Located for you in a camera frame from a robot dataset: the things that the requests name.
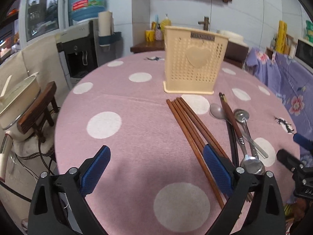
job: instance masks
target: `pink tablecloth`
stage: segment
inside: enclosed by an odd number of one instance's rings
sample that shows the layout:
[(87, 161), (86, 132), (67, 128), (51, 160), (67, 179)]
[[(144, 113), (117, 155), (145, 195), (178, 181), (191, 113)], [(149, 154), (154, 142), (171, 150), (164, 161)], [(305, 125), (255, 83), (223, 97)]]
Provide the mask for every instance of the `pink tablecloth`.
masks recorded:
[[(165, 100), (164, 52), (141, 53), (105, 64), (81, 80), (67, 96), (55, 133), (60, 173), (79, 167), (102, 145), (111, 161), (86, 200), (109, 234), (203, 235), (220, 213), (212, 189)], [(250, 113), (253, 139), (269, 154), (283, 201), (292, 193), (291, 174), (276, 159), (280, 148), (299, 156), (299, 146), (274, 117), (291, 118), (270, 90), (253, 76), (224, 62), (212, 96), (184, 95), (226, 153), (231, 156), (224, 121), (209, 114), (209, 103), (226, 94), (230, 107)], [(244, 222), (248, 204), (235, 230)]]

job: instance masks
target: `person's hand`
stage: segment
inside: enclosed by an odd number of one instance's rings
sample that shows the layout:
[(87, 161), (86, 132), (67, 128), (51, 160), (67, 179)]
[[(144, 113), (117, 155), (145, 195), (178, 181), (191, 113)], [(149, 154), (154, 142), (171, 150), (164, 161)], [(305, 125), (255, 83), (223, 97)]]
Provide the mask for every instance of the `person's hand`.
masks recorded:
[(292, 205), (295, 222), (300, 221), (304, 217), (307, 208), (311, 207), (312, 203), (313, 201), (311, 201), (308, 206), (308, 203), (305, 199), (297, 198), (296, 203)]

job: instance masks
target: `label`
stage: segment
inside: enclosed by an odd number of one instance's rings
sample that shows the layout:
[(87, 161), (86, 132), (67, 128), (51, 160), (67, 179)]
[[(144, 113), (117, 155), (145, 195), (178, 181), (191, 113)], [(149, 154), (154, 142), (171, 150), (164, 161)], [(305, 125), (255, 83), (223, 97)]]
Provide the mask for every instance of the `label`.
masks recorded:
[(103, 0), (80, 0), (72, 5), (72, 11), (79, 10), (81, 8), (87, 8), (89, 6), (103, 6), (104, 1)]
[(313, 190), (312, 189), (306, 189), (305, 193), (309, 194), (309, 195), (313, 195)]
[(215, 41), (215, 35), (211, 35), (211, 34), (201, 34), (201, 33), (191, 32), (191, 38), (207, 40), (207, 41), (212, 41), (212, 42)]

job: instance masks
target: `wooden chair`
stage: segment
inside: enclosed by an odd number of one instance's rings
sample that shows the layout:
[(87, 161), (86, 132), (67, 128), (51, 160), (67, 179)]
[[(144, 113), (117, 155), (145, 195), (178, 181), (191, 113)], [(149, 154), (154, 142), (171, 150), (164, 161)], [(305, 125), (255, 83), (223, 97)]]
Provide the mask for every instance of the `wooden chair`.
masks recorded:
[[(49, 126), (54, 126), (54, 122), (48, 110), (48, 105), (51, 103), (54, 112), (58, 113), (58, 106), (54, 98), (56, 90), (57, 86), (54, 81), (47, 84), (46, 89), (38, 96), (25, 114), (18, 120), (17, 127), (21, 133), (26, 134), (29, 129), (33, 128), (35, 134), (39, 137), (40, 142), (44, 143), (46, 141), (41, 128), (46, 120), (48, 121)], [(44, 114), (43, 119), (40, 124), (37, 125), (36, 121), (42, 114)]]

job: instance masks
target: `blue gripper pad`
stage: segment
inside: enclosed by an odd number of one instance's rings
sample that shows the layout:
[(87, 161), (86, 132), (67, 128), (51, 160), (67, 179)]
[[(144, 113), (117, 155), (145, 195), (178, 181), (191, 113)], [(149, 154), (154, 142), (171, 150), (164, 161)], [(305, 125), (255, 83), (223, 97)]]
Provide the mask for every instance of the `blue gripper pad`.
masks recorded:
[(105, 146), (81, 178), (80, 193), (82, 197), (86, 197), (87, 194), (91, 194), (94, 191), (110, 159), (111, 151)]
[(303, 137), (301, 134), (296, 133), (293, 136), (294, 142), (298, 143), (301, 147), (308, 151), (313, 150), (313, 142), (311, 140), (308, 140), (307, 138)]
[(203, 159), (211, 171), (221, 192), (230, 197), (234, 190), (232, 186), (232, 178), (209, 145), (204, 146)]

